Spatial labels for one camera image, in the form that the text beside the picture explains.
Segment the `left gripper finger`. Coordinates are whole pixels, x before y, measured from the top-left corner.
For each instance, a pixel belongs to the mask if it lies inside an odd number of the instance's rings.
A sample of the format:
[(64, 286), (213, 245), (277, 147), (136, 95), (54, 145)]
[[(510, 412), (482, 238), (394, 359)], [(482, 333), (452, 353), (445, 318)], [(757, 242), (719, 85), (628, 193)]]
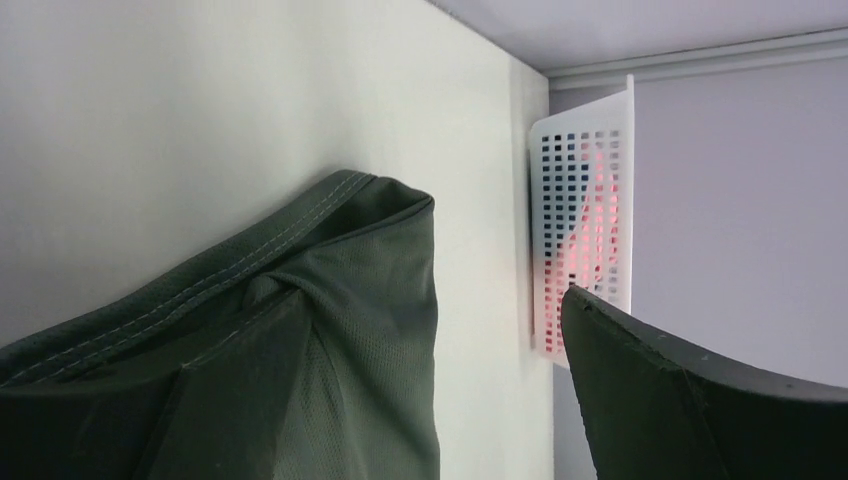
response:
[(573, 286), (561, 331), (601, 479), (843, 479), (847, 391), (707, 350)]

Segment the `dark grey t-shirt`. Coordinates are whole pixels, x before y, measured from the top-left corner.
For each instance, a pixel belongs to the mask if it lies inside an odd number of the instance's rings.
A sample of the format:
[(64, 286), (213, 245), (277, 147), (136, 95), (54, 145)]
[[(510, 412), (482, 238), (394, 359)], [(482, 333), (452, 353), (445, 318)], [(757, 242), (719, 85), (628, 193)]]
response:
[(5, 479), (436, 479), (431, 195), (335, 172), (1, 351)]

